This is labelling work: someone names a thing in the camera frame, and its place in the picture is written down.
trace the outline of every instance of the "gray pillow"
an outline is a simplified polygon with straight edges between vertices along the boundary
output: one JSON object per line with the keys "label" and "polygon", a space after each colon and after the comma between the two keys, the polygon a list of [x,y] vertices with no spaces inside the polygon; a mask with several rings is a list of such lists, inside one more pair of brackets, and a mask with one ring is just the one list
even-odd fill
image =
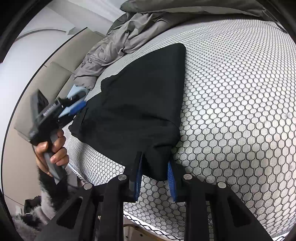
{"label": "gray pillow", "polygon": [[157,11],[212,14],[244,13],[254,16],[263,16],[265,10],[255,0],[128,0],[121,5],[120,9],[124,12],[139,13]]}

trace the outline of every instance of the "bed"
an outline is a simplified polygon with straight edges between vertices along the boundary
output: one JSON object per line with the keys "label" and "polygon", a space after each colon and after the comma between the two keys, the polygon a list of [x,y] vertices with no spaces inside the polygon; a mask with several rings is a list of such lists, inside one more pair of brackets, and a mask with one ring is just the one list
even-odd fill
{"label": "bed", "polygon": [[[106,77],[174,43],[186,47],[174,159],[202,181],[227,183],[272,237],[288,232],[296,221],[296,47],[274,22],[212,15],[176,26],[107,67],[86,100]],[[68,126],[64,132],[69,166],[81,179],[99,185],[123,173]],[[184,236],[185,203],[172,201],[167,181],[143,176],[138,202],[125,203],[124,211],[171,239]],[[208,218],[213,238],[210,209]]]}

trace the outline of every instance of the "crumpled gray bedding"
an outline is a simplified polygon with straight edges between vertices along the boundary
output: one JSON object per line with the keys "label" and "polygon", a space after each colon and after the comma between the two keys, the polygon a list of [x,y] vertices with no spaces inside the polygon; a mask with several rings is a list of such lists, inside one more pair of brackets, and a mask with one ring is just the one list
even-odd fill
{"label": "crumpled gray bedding", "polygon": [[198,14],[265,14],[263,6],[253,0],[129,0],[121,5],[121,10],[127,13],[114,22],[107,36],[91,48],[76,69],[76,86],[92,90],[106,66]]}

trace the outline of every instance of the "beige headboard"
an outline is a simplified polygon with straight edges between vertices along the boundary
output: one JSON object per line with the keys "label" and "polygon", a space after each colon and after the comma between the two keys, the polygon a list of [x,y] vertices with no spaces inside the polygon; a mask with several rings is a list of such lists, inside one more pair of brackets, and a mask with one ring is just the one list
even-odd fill
{"label": "beige headboard", "polygon": [[40,67],[21,97],[8,129],[2,162],[4,194],[11,200],[23,204],[25,199],[40,194],[35,154],[30,143],[20,136],[32,126],[30,95],[40,89],[48,101],[58,95],[67,96],[73,86],[69,79],[73,71],[103,37],[89,29],[72,37]]}
{"label": "beige headboard", "polygon": [[65,98],[73,86],[74,70],[80,65],[87,52],[104,36],[84,29],[61,46],[41,67],[26,89],[18,110],[15,129],[25,138],[33,124],[30,115],[30,96],[39,89],[49,102],[57,96]]}

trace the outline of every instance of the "gray handle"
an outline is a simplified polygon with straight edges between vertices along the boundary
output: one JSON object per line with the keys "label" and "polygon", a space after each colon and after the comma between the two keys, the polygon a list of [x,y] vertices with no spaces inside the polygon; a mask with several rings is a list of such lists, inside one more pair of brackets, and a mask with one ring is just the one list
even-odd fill
{"label": "gray handle", "polygon": [[57,136],[57,130],[53,131],[50,140],[48,142],[48,149],[47,152],[44,153],[44,159],[46,161],[46,164],[49,168],[49,172],[54,176],[54,181],[56,184],[59,183],[60,180],[66,176],[66,171],[63,168],[63,166],[57,166],[55,163],[50,162],[50,158],[54,155],[54,153],[51,151],[52,149],[52,144],[58,139]]}

